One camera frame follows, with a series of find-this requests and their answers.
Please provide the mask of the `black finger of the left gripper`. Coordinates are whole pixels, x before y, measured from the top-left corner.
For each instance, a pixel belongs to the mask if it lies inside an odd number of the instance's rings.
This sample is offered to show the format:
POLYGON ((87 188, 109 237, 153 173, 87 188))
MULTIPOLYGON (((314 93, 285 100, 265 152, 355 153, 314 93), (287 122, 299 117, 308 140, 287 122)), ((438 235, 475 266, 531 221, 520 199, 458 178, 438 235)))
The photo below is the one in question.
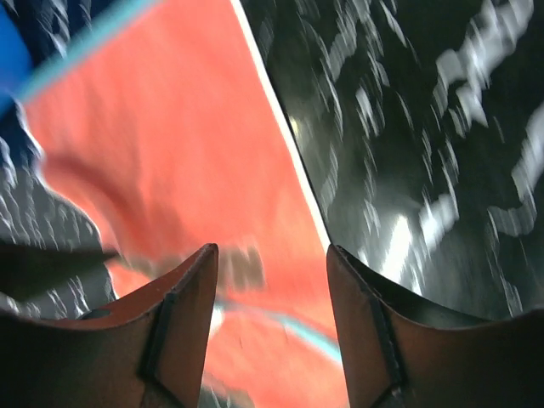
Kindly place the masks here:
POLYGON ((112 250, 2 244, 1 292, 12 298, 33 298, 71 278, 88 275, 117 257, 112 250))

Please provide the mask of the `brown towel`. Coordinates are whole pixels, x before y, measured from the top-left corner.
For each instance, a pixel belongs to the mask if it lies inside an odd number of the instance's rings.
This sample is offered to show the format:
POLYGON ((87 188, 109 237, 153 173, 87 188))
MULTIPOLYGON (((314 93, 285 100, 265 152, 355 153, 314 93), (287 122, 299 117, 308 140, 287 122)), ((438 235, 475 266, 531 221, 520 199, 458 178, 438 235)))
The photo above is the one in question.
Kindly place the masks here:
POLYGON ((33 70, 1 110, 1 245, 118 253, 1 311, 76 320, 207 244, 195 407, 345 407, 329 239, 238 1, 4 1, 33 70))

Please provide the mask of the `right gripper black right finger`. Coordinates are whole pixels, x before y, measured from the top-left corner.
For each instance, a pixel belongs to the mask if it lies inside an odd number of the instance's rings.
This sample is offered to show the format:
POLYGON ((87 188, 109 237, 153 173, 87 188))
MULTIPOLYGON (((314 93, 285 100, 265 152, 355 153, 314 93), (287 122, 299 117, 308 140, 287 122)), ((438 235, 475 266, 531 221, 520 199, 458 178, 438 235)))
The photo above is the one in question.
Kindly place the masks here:
POLYGON ((540 407, 543 312, 481 320, 388 280, 340 246, 326 269, 353 407, 540 407))

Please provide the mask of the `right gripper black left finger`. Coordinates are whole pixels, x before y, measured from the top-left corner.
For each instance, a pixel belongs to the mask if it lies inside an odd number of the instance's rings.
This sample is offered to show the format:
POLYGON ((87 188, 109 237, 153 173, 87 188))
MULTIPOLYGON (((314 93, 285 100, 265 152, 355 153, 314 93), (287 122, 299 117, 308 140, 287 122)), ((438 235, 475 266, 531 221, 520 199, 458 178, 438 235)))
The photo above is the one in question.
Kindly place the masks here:
POLYGON ((2 309, 2 406, 197 406, 217 279, 207 244, 76 320, 2 309))

